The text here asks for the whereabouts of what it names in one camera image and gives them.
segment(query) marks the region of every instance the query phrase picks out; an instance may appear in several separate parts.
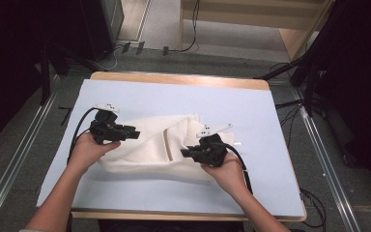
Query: human hand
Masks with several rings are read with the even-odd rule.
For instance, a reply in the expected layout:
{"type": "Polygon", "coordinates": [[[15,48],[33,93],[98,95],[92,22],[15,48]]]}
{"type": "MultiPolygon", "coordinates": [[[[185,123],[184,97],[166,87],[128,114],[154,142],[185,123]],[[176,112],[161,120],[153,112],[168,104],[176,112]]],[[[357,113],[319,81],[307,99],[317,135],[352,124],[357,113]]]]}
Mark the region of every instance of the human hand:
{"type": "Polygon", "coordinates": [[[227,154],[224,162],[219,167],[212,167],[207,164],[201,164],[201,167],[213,176],[221,188],[230,195],[234,195],[244,189],[247,190],[243,178],[243,168],[236,156],[227,154]]]}
{"type": "Polygon", "coordinates": [[[74,144],[67,168],[74,169],[74,171],[83,175],[105,153],[118,148],[120,144],[120,141],[115,141],[99,145],[89,132],[85,132],[80,135],[74,144]]]}

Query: white board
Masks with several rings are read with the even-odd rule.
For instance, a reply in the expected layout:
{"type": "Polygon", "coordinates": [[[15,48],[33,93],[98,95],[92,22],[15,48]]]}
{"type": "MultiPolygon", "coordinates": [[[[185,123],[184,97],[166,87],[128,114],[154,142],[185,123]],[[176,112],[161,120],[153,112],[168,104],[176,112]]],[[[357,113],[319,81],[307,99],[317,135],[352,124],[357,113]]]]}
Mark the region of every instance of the white board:
{"type": "MultiPolygon", "coordinates": [[[[116,123],[158,115],[198,114],[201,123],[231,123],[235,146],[247,166],[255,197],[276,217],[304,217],[300,191],[276,115],[271,91],[125,81],[85,80],[59,150],[43,182],[38,206],[66,167],[71,138],[83,114],[97,103],[120,108],[116,123]]],[[[89,128],[96,110],[80,131],[89,128]]],[[[156,173],[116,174],[93,165],[83,176],[72,206],[241,215],[216,182],[156,173]]]]}

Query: white fabric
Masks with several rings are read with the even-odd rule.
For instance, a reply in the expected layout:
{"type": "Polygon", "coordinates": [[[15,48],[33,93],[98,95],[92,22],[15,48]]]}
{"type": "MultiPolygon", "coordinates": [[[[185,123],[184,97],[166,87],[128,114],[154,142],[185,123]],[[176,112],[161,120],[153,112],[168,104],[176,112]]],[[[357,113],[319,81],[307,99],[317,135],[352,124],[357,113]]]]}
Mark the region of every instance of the white fabric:
{"type": "MultiPolygon", "coordinates": [[[[157,116],[119,124],[136,127],[138,139],[128,139],[100,159],[110,172],[159,172],[199,180],[213,178],[181,149],[198,145],[197,132],[204,128],[197,115],[157,116]]],[[[233,133],[220,133],[223,142],[234,143],[233,133]]]]}

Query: gray carpet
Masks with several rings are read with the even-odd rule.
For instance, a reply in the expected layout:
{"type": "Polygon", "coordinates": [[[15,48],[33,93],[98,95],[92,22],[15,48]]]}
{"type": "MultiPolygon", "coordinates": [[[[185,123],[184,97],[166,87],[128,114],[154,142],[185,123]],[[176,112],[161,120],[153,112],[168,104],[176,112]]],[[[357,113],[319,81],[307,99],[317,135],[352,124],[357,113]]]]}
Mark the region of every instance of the gray carpet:
{"type": "MultiPolygon", "coordinates": [[[[116,53],[116,56],[118,63],[111,72],[190,73],[250,78],[268,73],[275,64],[266,61],[197,54],[172,53],[163,57],[162,51],[152,50],[145,50],[142,55],[136,56],[134,49],[125,54],[116,53]]],[[[112,67],[113,56],[102,61],[101,65],[112,67]]],[[[66,126],[61,126],[66,111],[59,109],[59,106],[73,107],[83,79],[90,77],[90,73],[85,68],[77,64],[71,64],[71,67],[70,74],[62,78],[58,95],[0,210],[0,231],[18,231],[36,211],[35,204],[39,195],[39,187],[66,129],[66,126]]],[[[282,74],[276,80],[278,79],[279,82],[286,82],[287,74],[282,74]]],[[[288,102],[294,98],[292,87],[289,85],[272,85],[271,91],[275,103],[288,102]]],[[[1,133],[0,177],[35,116],[39,102],[40,91],[24,105],[1,133]]],[[[279,109],[280,119],[282,120],[292,108],[291,106],[279,109]]],[[[367,207],[371,206],[371,172],[366,169],[352,169],[344,165],[329,125],[318,114],[315,114],[314,120],[351,203],[358,206],[356,215],[362,230],[371,231],[371,208],[367,207]]],[[[287,139],[290,127],[290,122],[283,127],[287,139]]],[[[327,209],[327,231],[346,231],[300,115],[295,118],[292,125],[289,150],[300,187],[316,194],[327,209]]],[[[320,223],[316,210],[309,202],[305,201],[305,203],[308,213],[307,221],[311,224],[320,223]]],[[[287,222],[286,224],[289,228],[322,231],[321,228],[312,229],[300,222],[287,222]]],[[[99,229],[93,219],[75,219],[73,231],[86,232],[99,231],[99,229]]]]}

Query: white cloth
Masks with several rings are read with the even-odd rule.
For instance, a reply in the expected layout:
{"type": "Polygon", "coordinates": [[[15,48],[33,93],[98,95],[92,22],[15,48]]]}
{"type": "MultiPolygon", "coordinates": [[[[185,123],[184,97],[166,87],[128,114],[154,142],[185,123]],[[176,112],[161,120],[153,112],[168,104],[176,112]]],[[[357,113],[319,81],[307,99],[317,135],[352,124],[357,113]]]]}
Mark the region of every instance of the white cloth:
{"type": "MultiPolygon", "coordinates": [[[[138,139],[128,139],[103,156],[100,165],[110,172],[158,172],[199,180],[212,180],[181,149],[198,145],[197,132],[204,128],[197,115],[157,116],[120,123],[140,131],[138,139]]],[[[220,133],[223,142],[234,143],[233,133],[220,133]]]]}

